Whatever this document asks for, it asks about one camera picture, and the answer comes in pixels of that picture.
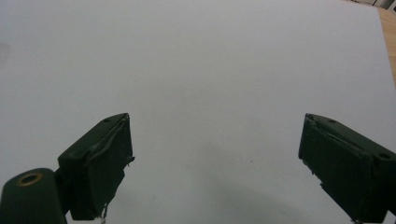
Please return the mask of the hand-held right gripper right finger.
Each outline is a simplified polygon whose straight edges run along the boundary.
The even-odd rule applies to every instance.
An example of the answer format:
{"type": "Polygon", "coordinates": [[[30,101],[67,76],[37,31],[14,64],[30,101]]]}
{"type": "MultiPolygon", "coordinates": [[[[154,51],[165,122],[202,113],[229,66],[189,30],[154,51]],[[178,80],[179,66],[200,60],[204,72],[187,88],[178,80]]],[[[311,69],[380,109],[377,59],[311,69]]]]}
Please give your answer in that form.
{"type": "Polygon", "coordinates": [[[357,223],[396,216],[396,153],[330,118],[304,116],[298,158],[357,223]]]}

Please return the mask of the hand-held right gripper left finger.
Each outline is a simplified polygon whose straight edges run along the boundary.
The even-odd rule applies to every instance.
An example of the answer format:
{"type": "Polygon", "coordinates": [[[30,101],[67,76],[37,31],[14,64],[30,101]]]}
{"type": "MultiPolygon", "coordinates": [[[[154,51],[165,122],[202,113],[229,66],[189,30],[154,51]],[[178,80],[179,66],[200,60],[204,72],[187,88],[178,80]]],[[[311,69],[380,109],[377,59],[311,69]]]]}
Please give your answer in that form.
{"type": "Polygon", "coordinates": [[[68,210],[74,220],[94,220],[113,200],[134,161],[130,116],[105,118],[58,157],[57,177],[69,189],[68,210]]]}

